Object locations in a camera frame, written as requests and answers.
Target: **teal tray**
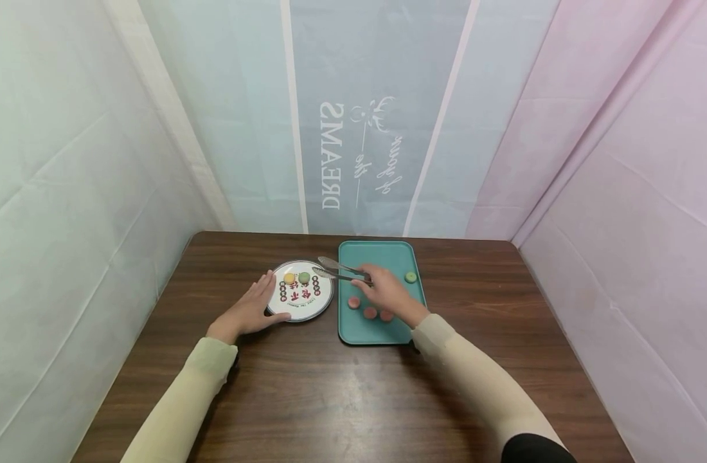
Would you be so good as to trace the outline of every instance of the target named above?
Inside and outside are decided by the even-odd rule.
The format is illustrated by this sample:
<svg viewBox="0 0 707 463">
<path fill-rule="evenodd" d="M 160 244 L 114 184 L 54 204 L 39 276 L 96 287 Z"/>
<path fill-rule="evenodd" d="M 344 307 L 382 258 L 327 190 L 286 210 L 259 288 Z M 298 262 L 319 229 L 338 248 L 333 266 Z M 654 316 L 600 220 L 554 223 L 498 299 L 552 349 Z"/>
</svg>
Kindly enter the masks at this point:
<svg viewBox="0 0 707 463">
<path fill-rule="evenodd" d="M 357 268 L 364 263 L 376 264 L 388 268 L 407 288 L 413 298 L 425 305 L 425 295 L 420 283 L 420 273 L 415 262 L 413 247 L 402 241 L 347 241 L 338 247 L 338 262 L 348 267 Z M 415 283 L 404 281 L 404 274 L 415 272 L 418 279 Z M 345 270 L 341 273 L 349 277 L 357 277 Z M 348 298 L 356 296 L 361 299 L 361 307 L 354 311 L 348 307 Z M 410 327 L 396 318 L 384 323 L 379 317 L 374 320 L 364 318 L 364 308 L 371 303 L 364 294 L 349 282 L 338 281 L 338 336 L 349 345 L 399 345 L 411 341 Z"/>
</svg>

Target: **light blue backdrop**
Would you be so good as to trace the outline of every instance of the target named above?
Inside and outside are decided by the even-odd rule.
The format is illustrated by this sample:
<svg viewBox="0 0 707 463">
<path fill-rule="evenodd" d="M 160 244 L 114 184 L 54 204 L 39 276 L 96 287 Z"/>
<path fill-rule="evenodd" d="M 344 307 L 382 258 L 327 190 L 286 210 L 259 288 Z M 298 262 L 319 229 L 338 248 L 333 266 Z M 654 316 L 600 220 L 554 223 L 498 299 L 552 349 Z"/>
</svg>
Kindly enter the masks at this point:
<svg viewBox="0 0 707 463">
<path fill-rule="evenodd" d="M 425 165 L 469 0 L 139 3 L 243 230 L 461 238 L 558 0 L 479 2 Z"/>
</svg>

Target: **metal tongs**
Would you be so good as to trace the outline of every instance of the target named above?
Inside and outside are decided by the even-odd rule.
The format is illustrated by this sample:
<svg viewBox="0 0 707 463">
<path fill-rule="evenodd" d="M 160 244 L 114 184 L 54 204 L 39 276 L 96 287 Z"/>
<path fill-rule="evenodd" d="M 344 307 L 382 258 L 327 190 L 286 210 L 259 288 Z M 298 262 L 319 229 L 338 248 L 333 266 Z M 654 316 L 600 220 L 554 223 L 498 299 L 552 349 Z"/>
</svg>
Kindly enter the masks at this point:
<svg viewBox="0 0 707 463">
<path fill-rule="evenodd" d="M 318 257 L 318 262 L 320 262 L 320 264 L 322 264 L 324 268 L 313 267 L 312 271 L 318 274 L 319 277 L 341 279 L 347 280 L 349 282 L 359 280 L 364 283 L 367 283 L 369 286 L 373 286 L 371 276 L 367 272 L 362 272 L 361 270 L 347 267 L 344 264 L 339 264 L 338 262 L 334 261 L 329 257 Z M 349 272 L 355 273 L 356 275 L 360 275 L 364 278 L 352 278 L 345 275 L 341 275 L 340 273 L 338 273 L 338 270 L 348 270 Z"/>
</svg>

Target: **sleeve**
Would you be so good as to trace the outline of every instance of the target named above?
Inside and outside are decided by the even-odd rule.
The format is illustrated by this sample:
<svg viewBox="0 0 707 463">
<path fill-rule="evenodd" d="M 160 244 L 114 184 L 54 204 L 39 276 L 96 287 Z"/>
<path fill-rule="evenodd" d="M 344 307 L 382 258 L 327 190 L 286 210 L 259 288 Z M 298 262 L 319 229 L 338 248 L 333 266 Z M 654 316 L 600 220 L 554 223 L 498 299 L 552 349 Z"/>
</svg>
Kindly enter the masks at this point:
<svg viewBox="0 0 707 463">
<path fill-rule="evenodd" d="M 523 433 L 563 446 L 544 414 L 508 372 L 443 318 L 436 314 L 426 317 L 413 331 L 413 341 L 495 433 L 499 448 Z"/>
<path fill-rule="evenodd" d="M 554 440 L 519 434 L 505 444 L 500 463 L 577 463 L 577 460 Z"/>
<path fill-rule="evenodd" d="M 238 354 L 213 338 L 202 338 L 182 371 L 135 434 L 122 463 L 184 463 L 204 415 L 225 384 Z"/>
</svg>

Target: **black sleeve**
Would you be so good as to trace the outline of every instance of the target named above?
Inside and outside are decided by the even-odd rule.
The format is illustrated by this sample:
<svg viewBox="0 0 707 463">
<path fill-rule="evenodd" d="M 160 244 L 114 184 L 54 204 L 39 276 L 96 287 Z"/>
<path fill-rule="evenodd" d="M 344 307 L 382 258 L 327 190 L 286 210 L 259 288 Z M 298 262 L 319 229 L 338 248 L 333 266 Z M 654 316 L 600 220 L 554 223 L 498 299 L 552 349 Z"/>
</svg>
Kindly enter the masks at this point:
<svg viewBox="0 0 707 463">
<path fill-rule="evenodd" d="M 503 448 L 501 463 L 577 463 L 567 449 L 543 435 L 519 434 Z"/>
</svg>

